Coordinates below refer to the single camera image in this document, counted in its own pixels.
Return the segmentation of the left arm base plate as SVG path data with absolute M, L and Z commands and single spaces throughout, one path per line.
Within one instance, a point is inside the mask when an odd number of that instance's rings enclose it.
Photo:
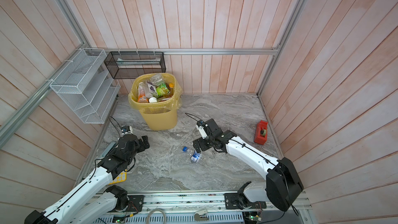
M 141 212 L 144 195 L 121 196 L 117 199 L 116 207 L 112 212 Z

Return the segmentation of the green label tea bottle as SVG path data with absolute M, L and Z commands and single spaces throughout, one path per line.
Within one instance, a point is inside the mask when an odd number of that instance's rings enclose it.
M 156 86 L 156 92 L 158 97 L 163 97 L 166 95 L 170 95 L 171 90 L 169 89 L 169 86 L 167 83 L 161 83 L 158 86 Z

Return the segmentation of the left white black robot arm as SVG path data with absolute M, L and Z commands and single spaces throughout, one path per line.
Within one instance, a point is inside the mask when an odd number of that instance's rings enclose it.
M 135 161 L 137 153 L 150 148 L 148 136 L 138 138 L 130 132 L 118 139 L 111 150 L 94 170 L 74 189 L 44 211 L 33 211 L 26 224 L 90 224 L 104 213 L 115 210 L 124 212 L 130 207 L 127 191 L 113 185 L 96 201 L 87 204 L 99 190 L 116 179 Z

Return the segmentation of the orange juice bottle white cap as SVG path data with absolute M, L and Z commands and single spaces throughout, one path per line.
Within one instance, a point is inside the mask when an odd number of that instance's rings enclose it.
M 146 89 L 147 88 L 147 83 L 146 82 L 140 82 L 138 84 L 138 94 L 137 94 L 137 101 L 139 103 L 148 103 L 149 98 L 146 95 Z

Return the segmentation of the purple grape juice bottle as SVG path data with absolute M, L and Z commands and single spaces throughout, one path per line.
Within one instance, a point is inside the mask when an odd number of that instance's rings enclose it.
M 147 88 L 148 88 L 148 96 L 147 96 L 148 98 L 151 97 L 158 98 L 157 88 L 152 82 L 147 81 Z

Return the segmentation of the blue label pepsi bottle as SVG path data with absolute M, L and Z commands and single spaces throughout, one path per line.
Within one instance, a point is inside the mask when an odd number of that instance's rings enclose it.
M 200 161 L 202 161 L 202 154 L 198 153 L 195 149 L 184 146 L 182 148 L 182 151 L 190 156 L 190 160 L 192 163 L 199 163 Z

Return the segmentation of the yellow label tea bottle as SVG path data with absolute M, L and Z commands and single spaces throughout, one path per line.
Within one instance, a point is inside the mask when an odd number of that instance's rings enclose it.
M 169 83 L 168 84 L 168 88 L 169 88 L 169 96 L 173 96 L 174 91 L 175 91 L 175 85 L 173 83 Z

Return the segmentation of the lime label bottle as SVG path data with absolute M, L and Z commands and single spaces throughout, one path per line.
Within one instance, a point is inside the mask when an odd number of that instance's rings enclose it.
M 156 97 L 151 97 L 150 99 L 149 99 L 149 103 L 157 103 L 158 101 L 157 101 L 157 98 Z
M 165 83 L 165 80 L 162 76 L 162 74 L 154 74 L 151 78 L 150 78 L 150 82 L 155 85 L 156 87 L 161 86 L 162 84 Z

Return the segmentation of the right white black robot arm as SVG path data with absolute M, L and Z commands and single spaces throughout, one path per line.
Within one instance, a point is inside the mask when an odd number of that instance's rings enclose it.
M 291 160 L 278 159 L 255 149 L 234 132 L 223 131 L 213 119 L 198 120 L 196 129 L 201 135 L 193 141 L 197 153 L 212 148 L 218 153 L 235 156 L 265 179 L 257 183 L 248 181 L 236 193 L 226 194 L 227 209 L 245 209 L 265 202 L 283 212 L 293 207 L 304 186 Z

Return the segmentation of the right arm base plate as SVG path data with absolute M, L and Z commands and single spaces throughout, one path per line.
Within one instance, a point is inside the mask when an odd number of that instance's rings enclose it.
M 266 209 L 266 202 L 250 202 L 243 194 L 226 193 L 224 194 L 226 209 Z

